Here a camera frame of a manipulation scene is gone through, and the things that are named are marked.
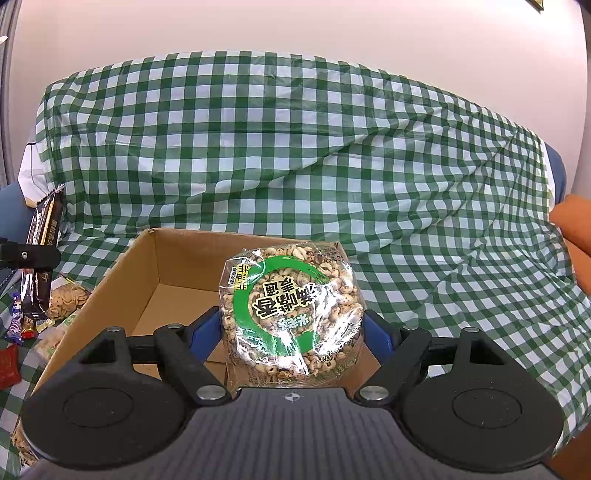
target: snack pile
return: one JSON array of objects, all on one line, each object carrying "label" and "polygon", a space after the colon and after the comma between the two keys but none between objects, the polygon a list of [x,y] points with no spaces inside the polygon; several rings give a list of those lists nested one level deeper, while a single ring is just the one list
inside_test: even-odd
[{"label": "snack pile", "polygon": [[328,386],[357,361],[365,304],[339,244],[244,251],[220,300],[231,390]]}]

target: white fabric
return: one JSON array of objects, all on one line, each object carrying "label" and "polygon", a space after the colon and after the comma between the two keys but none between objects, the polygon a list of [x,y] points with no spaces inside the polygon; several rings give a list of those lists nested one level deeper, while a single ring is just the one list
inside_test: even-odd
[{"label": "white fabric", "polygon": [[43,173],[41,158],[35,141],[29,141],[22,155],[18,183],[25,198],[38,202],[49,193],[49,186]]}]

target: chocolate bar wrapper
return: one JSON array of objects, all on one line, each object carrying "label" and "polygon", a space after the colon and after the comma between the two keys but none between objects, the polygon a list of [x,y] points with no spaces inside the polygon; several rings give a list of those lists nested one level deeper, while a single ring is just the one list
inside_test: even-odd
[{"label": "chocolate bar wrapper", "polygon": [[35,338],[34,326],[35,326],[35,322],[33,321],[32,318],[27,317],[27,316],[22,317],[21,336],[25,340],[29,340],[29,338]]},{"label": "chocolate bar wrapper", "polygon": [[[29,245],[56,245],[64,210],[64,186],[49,193],[38,204],[33,214],[27,243]],[[45,321],[51,293],[51,271],[26,269],[22,272],[22,313],[35,321]]]},{"label": "chocolate bar wrapper", "polygon": [[16,343],[17,345],[22,345],[22,311],[21,311],[21,296],[18,293],[12,294],[12,309],[11,309],[12,319],[10,320],[10,325],[2,338],[8,340],[9,342]]}]

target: green checkered cloth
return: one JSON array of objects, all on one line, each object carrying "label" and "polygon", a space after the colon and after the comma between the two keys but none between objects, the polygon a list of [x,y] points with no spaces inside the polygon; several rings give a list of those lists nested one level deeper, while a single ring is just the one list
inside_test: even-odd
[{"label": "green checkered cloth", "polygon": [[37,148],[66,185],[61,271],[86,287],[150,227],[339,240],[370,308],[481,328],[558,398],[562,443],[586,420],[591,303],[541,141],[486,108],[318,57],[174,54],[50,85]]}]

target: open cardboard box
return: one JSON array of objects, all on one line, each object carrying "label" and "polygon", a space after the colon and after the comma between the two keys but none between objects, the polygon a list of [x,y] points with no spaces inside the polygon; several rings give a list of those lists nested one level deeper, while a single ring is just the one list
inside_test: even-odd
[{"label": "open cardboard box", "polygon": [[[127,335],[151,335],[168,323],[188,325],[219,305],[219,280],[228,258],[244,248],[290,242],[267,236],[166,228],[143,232],[94,290],[35,390],[108,326],[121,326]],[[225,352],[221,342],[206,366],[225,384]],[[358,363],[341,377],[339,385],[351,394],[378,367],[377,360],[363,345]],[[135,365],[135,369],[158,378],[155,365]]]}]

